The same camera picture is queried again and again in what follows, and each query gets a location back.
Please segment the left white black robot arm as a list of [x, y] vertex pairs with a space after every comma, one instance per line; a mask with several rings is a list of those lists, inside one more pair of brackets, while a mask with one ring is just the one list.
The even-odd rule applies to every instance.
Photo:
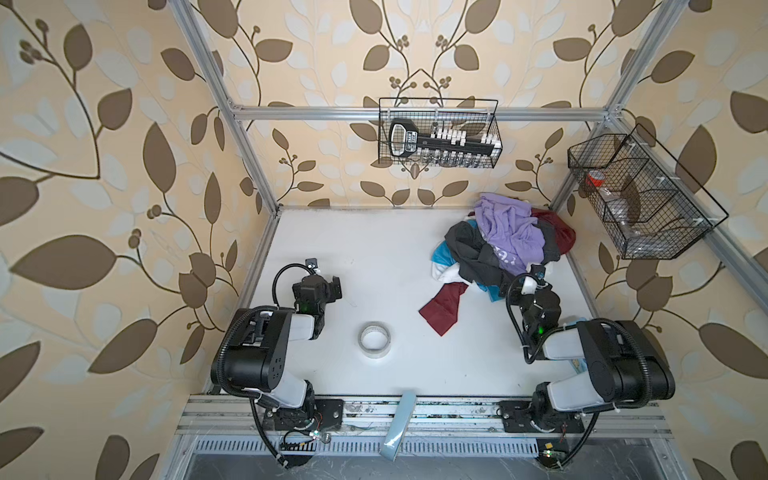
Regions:
[[343, 422], [342, 399], [317, 399], [310, 381], [286, 370], [289, 344], [320, 337], [326, 307], [342, 298], [342, 287], [338, 277], [321, 276], [318, 261], [309, 258], [283, 266], [271, 295], [271, 305], [236, 311], [210, 377], [222, 392], [248, 400], [262, 443], [291, 469], [308, 461], [299, 454], [304, 448], [328, 444]]

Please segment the dark grey cloth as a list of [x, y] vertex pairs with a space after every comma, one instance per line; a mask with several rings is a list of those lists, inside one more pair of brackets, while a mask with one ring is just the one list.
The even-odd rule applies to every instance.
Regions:
[[460, 221], [449, 228], [444, 244], [462, 279], [502, 292], [530, 267], [560, 257], [556, 241], [539, 228], [535, 218]]

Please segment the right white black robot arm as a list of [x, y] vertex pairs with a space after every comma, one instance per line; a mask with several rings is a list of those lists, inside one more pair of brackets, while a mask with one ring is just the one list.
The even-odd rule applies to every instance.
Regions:
[[560, 298], [541, 270], [512, 279], [503, 298], [526, 364], [568, 361], [582, 368], [567, 379], [539, 383], [528, 401], [499, 404], [507, 433], [580, 436], [572, 446], [544, 447], [538, 458], [543, 467], [569, 466], [601, 414], [673, 397], [671, 370], [635, 322], [594, 318], [561, 323]]

